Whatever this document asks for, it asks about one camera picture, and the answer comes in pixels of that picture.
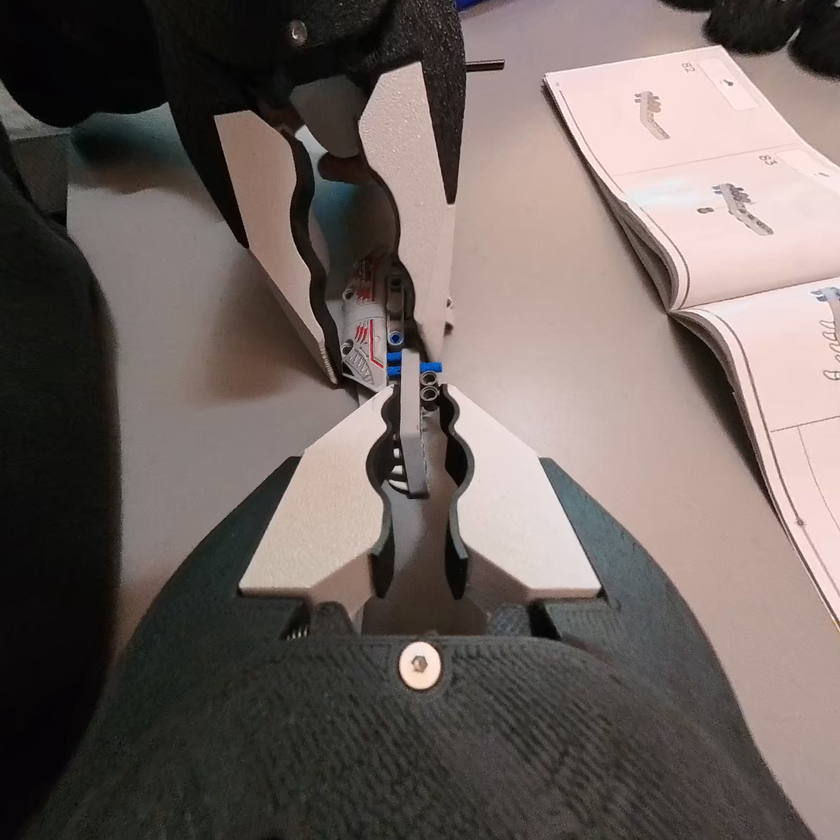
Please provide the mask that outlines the white instruction booklet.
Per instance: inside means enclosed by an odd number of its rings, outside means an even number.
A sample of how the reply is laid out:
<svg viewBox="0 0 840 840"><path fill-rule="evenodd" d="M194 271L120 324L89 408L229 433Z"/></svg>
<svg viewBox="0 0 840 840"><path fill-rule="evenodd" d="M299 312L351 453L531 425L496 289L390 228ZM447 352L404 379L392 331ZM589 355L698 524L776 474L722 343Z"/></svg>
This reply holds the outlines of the white instruction booklet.
<svg viewBox="0 0 840 840"><path fill-rule="evenodd" d="M543 84L666 311L719 359L838 624L838 166L719 46Z"/></svg>

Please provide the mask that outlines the grey printed toy model part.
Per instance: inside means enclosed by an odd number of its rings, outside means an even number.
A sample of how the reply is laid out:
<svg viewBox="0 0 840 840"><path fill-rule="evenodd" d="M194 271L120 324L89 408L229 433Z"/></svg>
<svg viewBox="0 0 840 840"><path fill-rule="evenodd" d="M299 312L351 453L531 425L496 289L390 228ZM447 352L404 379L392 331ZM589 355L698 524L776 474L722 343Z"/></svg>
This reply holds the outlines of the grey printed toy model part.
<svg viewBox="0 0 840 840"><path fill-rule="evenodd" d="M400 379L408 344L403 275L384 247L353 264L340 304L340 369L362 403Z"/></svg>

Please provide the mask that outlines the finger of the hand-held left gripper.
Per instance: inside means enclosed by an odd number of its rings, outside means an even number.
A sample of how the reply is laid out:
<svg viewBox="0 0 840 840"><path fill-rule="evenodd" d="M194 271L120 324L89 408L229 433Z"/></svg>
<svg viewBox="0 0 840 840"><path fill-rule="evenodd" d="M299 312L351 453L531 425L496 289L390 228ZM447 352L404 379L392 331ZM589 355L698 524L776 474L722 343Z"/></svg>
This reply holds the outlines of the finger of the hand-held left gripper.
<svg viewBox="0 0 840 840"><path fill-rule="evenodd" d="M380 76L360 116L359 135L395 209L395 257L412 283L419 338L443 344L456 208L447 203L419 62Z"/></svg>
<svg viewBox="0 0 840 840"><path fill-rule="evenodd" d="M291 325L332 384L340 384L338 329L327 303L329 258L311 226L312 158L292 127L252 111L215 117L248 249Z"/></svg>

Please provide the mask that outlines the grey toy beam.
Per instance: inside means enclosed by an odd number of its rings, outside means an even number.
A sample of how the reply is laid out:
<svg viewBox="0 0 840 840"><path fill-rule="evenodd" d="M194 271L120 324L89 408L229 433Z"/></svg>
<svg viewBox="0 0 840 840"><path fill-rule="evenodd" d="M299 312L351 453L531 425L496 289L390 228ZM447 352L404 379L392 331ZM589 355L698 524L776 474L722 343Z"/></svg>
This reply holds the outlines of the grey toy beam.
<svg viewBox="0 0 840 840"><path fill-rule="evenodd" d="M404 350L399 364L399 426L391 484L407 497L428 496L424 422L438 409L442 365L423 362L416 350Z"/></svg>

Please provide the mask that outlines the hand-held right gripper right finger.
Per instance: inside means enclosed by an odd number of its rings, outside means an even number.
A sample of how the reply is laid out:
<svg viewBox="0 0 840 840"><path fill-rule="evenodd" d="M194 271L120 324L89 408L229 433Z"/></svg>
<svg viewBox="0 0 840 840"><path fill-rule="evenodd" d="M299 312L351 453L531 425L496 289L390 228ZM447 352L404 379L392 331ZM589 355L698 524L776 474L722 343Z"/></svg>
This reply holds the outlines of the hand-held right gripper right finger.
<svg viewBox="0 0 840 840"><path fill-rule="evenodd" d="M448 503L444 567L489 631L528 631L544 603L589 604L602 583L537 453L451 384L441 390Z"/></svg>

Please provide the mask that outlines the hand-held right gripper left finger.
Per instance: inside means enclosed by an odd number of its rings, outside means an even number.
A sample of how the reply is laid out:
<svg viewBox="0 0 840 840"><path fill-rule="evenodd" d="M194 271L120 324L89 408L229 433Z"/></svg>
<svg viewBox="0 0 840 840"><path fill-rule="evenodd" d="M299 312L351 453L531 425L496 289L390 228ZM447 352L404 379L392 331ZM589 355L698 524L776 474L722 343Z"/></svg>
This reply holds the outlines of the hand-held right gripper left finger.
<svg viewBox="0 0 840 840"><path fill-rule="evenodd" d="M394 576L395 388L387 386L310 445L297 462L238 584L243 596L341 606L361 627Z"/></svg>

